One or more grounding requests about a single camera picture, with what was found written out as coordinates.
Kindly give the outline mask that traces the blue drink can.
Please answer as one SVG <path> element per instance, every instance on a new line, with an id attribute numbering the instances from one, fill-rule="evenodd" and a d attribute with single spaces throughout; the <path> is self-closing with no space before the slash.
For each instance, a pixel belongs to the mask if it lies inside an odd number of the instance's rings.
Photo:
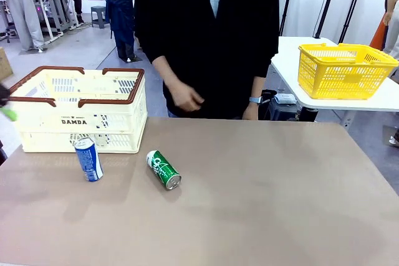
<path id="1" fill-rule="evenodd" d="M 96 182 L 101 179 L 103 171 L 94 141 L 90 137 L 81 138 L 74 143 L 74 148 L 86 180 Z"/>

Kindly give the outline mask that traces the green drink can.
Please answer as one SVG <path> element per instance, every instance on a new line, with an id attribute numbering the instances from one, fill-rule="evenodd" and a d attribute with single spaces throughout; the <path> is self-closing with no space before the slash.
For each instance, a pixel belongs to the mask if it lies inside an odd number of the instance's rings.
<path id="1" fill-rule="evenodd" d="M 153 150 L 147 154 L 147 165 L 149 165 L 165 189 L 172 190 L 180 184 L 180 173 L 168 162 L 160 151 Z"/>

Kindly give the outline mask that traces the person's right forearm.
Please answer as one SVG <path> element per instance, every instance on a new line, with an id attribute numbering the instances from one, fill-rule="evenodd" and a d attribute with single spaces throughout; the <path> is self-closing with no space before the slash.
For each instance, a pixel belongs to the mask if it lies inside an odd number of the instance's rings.
<path id="1" fill-rule="evenodd" d="M 163 79 L 167 87 L 174 87 L 179 82 L 178 77 L 176 76 L 174 71 L 172 71 L 164 55 L 157 57 L 152 62 L 152 65 L 154 66 L 156 71 L 160 74 L 160 77 Z"/>

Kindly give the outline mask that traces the person's left forearm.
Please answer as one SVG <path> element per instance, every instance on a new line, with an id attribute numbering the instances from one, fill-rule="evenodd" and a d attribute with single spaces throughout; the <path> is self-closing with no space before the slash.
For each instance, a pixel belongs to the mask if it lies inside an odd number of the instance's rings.
<path id="1" fill-rule="evenodd" d="M 251 97 L 259 98 L 262 95 L 266 78 L 255 76 L 252 83 Z"/>

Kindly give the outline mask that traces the yellow plastic shopping basket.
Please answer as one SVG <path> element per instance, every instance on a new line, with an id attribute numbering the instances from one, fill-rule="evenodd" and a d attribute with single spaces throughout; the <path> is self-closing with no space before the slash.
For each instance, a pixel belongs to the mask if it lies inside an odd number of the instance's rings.
<path id="1" fill-rule="evenodd" d="M 302 44 L 298 83 L 310 98 L 367 100 L 399 61 L 367 45 Z"/>

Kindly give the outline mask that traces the person's right hand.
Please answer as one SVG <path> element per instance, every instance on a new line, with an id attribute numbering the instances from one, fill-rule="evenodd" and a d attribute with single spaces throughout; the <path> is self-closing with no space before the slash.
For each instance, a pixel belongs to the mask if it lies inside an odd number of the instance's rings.
<path id="1" fill-rule="evenodd" d="M 185 112 L 193 112 L 201 108 L 204 98 L 195 89 L 178 79 L 167 80 L 165 83 L 178 108 Z"/>

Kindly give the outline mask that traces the person's left hand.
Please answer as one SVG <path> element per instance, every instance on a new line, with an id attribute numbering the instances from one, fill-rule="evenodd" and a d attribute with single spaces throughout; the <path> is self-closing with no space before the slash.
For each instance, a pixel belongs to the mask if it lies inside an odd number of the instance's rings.
<path id="1" fill-rule="evenodd" d="M 243 113 L 243 120 L 258 120 L 259 119 L 259 105 L 250 102 Z"/>

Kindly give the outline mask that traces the cardboard box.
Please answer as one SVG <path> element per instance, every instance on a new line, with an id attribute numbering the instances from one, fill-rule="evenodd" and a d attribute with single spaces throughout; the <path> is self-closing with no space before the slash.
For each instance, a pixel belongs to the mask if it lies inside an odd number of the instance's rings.
<path id="1" fill-rule="evenodd" d="M 3 47 L 0 47 L 0 81 L 13 75 L 11 64 Z"/>

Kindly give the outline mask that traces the bystander in grey trousers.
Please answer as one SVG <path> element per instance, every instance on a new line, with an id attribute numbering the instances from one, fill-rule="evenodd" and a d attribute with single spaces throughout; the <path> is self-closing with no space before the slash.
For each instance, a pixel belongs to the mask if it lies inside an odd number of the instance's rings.
<path id="1" fill-rule="evenodd" d="M 6 0 L 23 51 L 44 51 L 44 38 L 33 0 Z"/>

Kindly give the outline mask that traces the white grey workbench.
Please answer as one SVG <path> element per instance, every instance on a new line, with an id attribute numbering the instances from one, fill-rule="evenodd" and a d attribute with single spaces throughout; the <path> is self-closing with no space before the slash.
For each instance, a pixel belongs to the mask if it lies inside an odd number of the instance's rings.
<path id="1" fill-rule="evenodd" d="M 73 0 L 33 0 L 41 25 L 41 31 L 48 35 L 49 44 L 64 35 L 65 31 L 80 26 Z"/>

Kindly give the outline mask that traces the grey plastic stool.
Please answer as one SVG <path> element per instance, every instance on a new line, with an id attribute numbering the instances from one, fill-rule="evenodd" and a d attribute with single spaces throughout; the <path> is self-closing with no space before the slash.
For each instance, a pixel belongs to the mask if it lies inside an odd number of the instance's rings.
<path id="1" fill-rule="evenodd" d="M 90 8 L 91 24 L 93 26 L 98 26 L 99 29 L 104 29 L 108 21 L 105 19 L 105 6 L 92 6 Z"/>

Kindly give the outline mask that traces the bystander with navy apron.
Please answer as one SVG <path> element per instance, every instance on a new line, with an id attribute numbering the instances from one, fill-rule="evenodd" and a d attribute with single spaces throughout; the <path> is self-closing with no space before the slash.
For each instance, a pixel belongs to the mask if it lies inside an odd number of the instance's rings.
<path id="1" fill-rule="evenodd" d="M 133 0 L 105 0 L 105 18 L 114 34 L 119 59 L 126 63 L 136 61 L 134 53 Z"/>

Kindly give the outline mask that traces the person in black cardigan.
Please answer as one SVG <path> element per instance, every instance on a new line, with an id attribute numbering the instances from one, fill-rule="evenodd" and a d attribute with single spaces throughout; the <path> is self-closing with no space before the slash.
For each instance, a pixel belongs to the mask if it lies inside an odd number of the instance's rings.
<path id="1" fill-rule="evenodd" d="M 168 112 L 182 118 L 243 119 L 255 76 L 267 76 L 279 47 L 279 0 L 135 0 L 135 29 L 152 63 L 164 55 L 180 81 L 204 98 Z"/>

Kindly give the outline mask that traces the black stool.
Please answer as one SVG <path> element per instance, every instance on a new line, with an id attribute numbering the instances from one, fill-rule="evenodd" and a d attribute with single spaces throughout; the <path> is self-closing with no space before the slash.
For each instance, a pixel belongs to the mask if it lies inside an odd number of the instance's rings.
<path id="1" fill-rule="evenodd" d="M 305 121 L 314 122 L 318 109 L 302 106 L 298 101 L 295 105 L 278 105 L 274 99 L 275 90 L 262 91 L 262 103 L 259 105 L 259 120 L 270 121 Z"/>

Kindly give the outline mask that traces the wet wipes pack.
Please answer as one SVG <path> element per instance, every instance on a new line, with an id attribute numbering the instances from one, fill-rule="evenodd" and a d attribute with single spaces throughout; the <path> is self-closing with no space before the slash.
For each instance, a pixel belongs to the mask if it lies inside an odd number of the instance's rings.
<path id="1" fill-rule="evenodd" d="M 289 93 L 277 93 L 274 99 L 278 105 L 295 105 L 297 103 L 295 96 Z"/>

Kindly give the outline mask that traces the white side table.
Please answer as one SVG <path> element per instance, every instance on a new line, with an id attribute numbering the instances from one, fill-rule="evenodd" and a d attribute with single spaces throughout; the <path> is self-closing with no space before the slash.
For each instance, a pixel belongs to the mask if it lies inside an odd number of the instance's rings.
<path id="1" fill-rule="evenodd" d="M 342 110 L 343 117 L 340 124 L 348 130 L 355 115 L 359 111 L 366 112 L 399 112 L 399 84 L 390 78 L 384 80 L 373 97 L 368 100 L 316 100 L 310 98 L 299 86 L 297 74 L 299 69 L 300 51 L 302 44 L 335 43 L 326 38 L 313 37 L 280 37 L 279 52 L 272 59 L 272 66 L 279 74 L 281 82 L 285 83 L 297 101 L 307 108 L 318 110 Z"/>

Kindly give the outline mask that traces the black stand pole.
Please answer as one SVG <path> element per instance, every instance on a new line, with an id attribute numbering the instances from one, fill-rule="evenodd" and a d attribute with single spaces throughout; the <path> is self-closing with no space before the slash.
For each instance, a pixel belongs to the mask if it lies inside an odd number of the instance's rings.
<path id="1" fill-rule="evenodd" d="M 283 36 L 283 33 L 284 33 L 284 26 L 285 26 L 285 23 L 286 23 L 287 11 L 288 11 L 288 8 L 289 8 L 289 2 L 290 2 L 290 0 L 286 0 L 285 1 L 284 10 L 283 10 L 283 13 L 282 13 L 282 18 L 281 18 L 281 25 L 280 25 L 280 29 L 279 29 L 279 35 L 280 36 Z"/>

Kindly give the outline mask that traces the orange traffic cone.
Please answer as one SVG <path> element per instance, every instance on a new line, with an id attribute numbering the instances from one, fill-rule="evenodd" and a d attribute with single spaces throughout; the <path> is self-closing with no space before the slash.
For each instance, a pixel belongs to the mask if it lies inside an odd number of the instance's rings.
<path id="1" fill-rule="evenodd" d="M 373 38 L 372 38 L 370 47 L 373 47 L 374 49 L 378 49 L 378 50 L 383 50 L 384 45 L 385 45 L 386 33 L 387 33 L 387 26 L 384 24 L 383 19 L 382 19 L 380 21 L 380 24 L 377 27 L 377 30 L 376 30 Z"/>

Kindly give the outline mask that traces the bystander in beige trousers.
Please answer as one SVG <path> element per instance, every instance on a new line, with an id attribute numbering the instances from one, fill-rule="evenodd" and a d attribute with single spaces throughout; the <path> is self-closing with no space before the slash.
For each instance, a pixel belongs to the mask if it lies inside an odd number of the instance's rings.
<path id="1" fill-rule="evenodd" d="M 383 23 L 388 27 L 383 51 L 399 61 L 399 0 L 387 0 Z"/>

